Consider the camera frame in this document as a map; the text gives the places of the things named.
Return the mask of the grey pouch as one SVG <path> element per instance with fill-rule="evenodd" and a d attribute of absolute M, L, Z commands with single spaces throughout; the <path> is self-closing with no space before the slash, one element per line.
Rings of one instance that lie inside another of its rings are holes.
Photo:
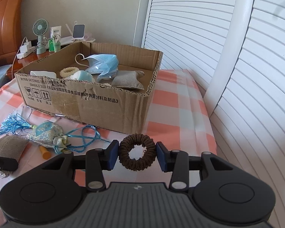
<path fill-rule="evenodd" d="M 14 158 L 18 162 L 28 142 L 28 139 L 17 135 L 6 135 L 0 138 L 0 157 Z"/>
<path fill-rule="evenodd" d="M 119 70 L 111 85 L 122 89 L 144 90 L 143 84 L 139 81 L 145 73 L 140 70 Z"/>

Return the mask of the brown hair scrunchie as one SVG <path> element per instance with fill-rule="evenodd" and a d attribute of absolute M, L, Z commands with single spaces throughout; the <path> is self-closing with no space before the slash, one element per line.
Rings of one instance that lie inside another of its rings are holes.
<path fill-rule="evenodd" d="M 119 145 L 118 156 L 119 162 L 126 169 L 131 171 L 145 170 L 155 161 L 155 142 L 148 135 L 128 135 Z"/>

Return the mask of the floral sachet with blue tassel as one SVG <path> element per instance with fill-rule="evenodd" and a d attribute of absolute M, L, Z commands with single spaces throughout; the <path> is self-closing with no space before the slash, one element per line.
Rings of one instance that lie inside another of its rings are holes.
<path fill-rule="evenodd" d="M 0 135 L 22 135 L 25 130 L 30 130 L 26 138 L 46 148 L 51 148 L 56 154 L 66 151 L 83 153 L 95 141 L 103 139 L 97 128 L 86 125 L 64 132 L 62 126 L 46 120 L 39 125 L 33 125 L 18 113 L 11 113 L 1 123 Z"/>

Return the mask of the blue round plush toy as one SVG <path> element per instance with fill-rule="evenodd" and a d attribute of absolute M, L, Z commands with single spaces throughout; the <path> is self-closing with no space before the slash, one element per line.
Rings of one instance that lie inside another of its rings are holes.
<path fill-rule="evenodd" d="M 87 81 L 87 82 L 96 82 L 92 74 L 85 70 L 79 70 L 72 75 L 66 77 L 66 79 L 77 80 L 77 81 Z"/>

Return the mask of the cream hair scrunchie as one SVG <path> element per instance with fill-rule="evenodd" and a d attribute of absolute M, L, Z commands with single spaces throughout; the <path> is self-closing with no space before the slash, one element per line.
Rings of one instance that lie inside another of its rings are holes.
<path fill-rule="evenodd" d="M 59 74 L 62 78 L 67 78 L 70 77 L 71 75 L 73 75 L 74 73 L 78 72 L 79 68 L 77 67 L 67 67 L 67 68 L 63 68 Z"/>

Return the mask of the blue surgical mask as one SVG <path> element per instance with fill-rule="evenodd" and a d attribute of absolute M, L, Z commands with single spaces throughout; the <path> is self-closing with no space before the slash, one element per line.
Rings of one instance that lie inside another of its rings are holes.
<path fill-rule="evenodd" d="M 88 65 L 77 60 L 81 56 L 81 61 L 88 61 Z M 113 80 L 118 72 L 119 61 L 113 54 L 95 54 L 85 57 L 83 54 L 75 56 L 75 62 L 79 66 L 86 67 L 85 71 L 92 75 L 98 75 L 96 81 Z"/>

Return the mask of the white tissue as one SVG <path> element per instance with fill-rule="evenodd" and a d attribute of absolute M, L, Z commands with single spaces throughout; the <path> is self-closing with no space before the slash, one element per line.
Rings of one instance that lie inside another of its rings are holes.
<path fill-rule="evenodd" d="M 39 71 L 39 70 L 33 70 L 30 72 L 31 76 L 45 76 L 48 78 L 57 78 L 57 75 L 55 72 L 49 72 L 49 71 Z"/>

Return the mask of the pink checkered tablecloth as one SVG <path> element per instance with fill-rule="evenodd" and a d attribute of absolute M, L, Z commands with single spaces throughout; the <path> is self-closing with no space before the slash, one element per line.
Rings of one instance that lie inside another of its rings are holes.
<path fill-rule="evenodd" d="M 0 89 L 0 125 L 10 113 L 20 113 L 30 124 L 39 125 L 45 120 L 54 121 L 68 132 L 83 127 L 82 124 L 64 118 L 48 116 L 26 107 L 16 80 Z M 122 141 L 125 134 L 100 129 L 103 139 Z M 202 95 L 187 70 L 160 70 L 155 83 L 142 134 L 154 142 L 162 142 L 168 150 L 180 149 L 189 155 L 200 156 L 203 151 L 216 154 L 216 142 L 207 116 Z M 39 146 L 27 144 L 17 171 L 8 178 L 0 178 L 1 188 L 13 178 L 45 162 Z M 116 162 L 112 171 L 103 172 L 106 185 L 111 182 L 165 182 L 169 184 L 171 173 L 163 173 L 157 161 L 143 171 L 130 171 Z M 0 210 L 0 225 L 5 220 Z"/>

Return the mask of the small orange tube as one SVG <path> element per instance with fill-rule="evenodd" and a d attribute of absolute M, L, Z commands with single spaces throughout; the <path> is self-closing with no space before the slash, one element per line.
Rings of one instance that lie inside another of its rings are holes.
<path fill-rule="evenodd" d="M 44 160 L 48 160 L 51 158 L 51 153 L 47 150 L 47 148 L 39 145 L 39 150 L 40 150 L 41 156 Z"/>

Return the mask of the cardboard box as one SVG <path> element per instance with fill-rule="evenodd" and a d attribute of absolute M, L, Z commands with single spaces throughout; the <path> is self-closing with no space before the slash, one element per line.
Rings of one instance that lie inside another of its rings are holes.
<path fill-rule="evenodd" d="M 142 91 L 130 91 L 100 83 L 32 76 L 32 70 L 59 72 L 75 65 L 82 53 L 114 54 L 120 70 L 145 73 Z M 57 53 L 31 62 L 15 74 L 24 103 L 52 116 L 91 124 L 125 134 L 140 133 L 147 118 L 163 53 L 112 43 L 77 42 Z"/>

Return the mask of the white power strip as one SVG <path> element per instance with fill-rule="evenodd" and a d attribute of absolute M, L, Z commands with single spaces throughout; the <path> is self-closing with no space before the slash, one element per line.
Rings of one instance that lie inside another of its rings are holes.
<path fill-rule="evenodd" d="M 25 42 L 21 47 L 20 51 L 17 54 L 17 59 L 23 59 L 29 56 L 32 52 L 36 50 L 36 46 L 32 46 L 31 41 Z"/>

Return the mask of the green bottle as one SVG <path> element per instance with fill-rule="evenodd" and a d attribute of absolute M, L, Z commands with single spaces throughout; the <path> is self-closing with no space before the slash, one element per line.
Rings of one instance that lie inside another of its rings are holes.
<path fill-rule="evenodd" d="M 58 52 L 61 50 L 61 42 L 60 42 L 61 36 L 60 35 L 54 35 L 53 36 L 53 47 L 54 52 Z"/>

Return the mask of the phone on white stand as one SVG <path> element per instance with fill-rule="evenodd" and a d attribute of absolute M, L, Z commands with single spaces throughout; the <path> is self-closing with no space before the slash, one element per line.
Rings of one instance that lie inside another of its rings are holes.
<path fill-rule="evenodd" d="M 74 22 L 72 38 L 74 40 L 83 40 L 85 36 L 85 25 Z"/>

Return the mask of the white box with label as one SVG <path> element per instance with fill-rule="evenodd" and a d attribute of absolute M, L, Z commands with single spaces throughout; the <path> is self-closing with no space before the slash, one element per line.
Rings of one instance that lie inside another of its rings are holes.
<path fill-rule="evenodd" d="M 53 38 L 55 35 L 61 36 L 62 33 L 62 27 L 61 26 L 53 26 L 50 28 L 50 37 Z"/>

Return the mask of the green desk fan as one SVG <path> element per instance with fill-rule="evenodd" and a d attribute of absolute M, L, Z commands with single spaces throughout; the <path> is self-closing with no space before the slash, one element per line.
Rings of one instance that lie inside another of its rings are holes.
<path fill-rule="evenodd" d="M 48 39 L 45 37 L 45 33 L 49 29 L 49 23 L 45 19 L 38 19 L 32 27 L 33 33 L 38 37 L 36 54 L 40 55 L 46 52 L 46 45 Z"/>

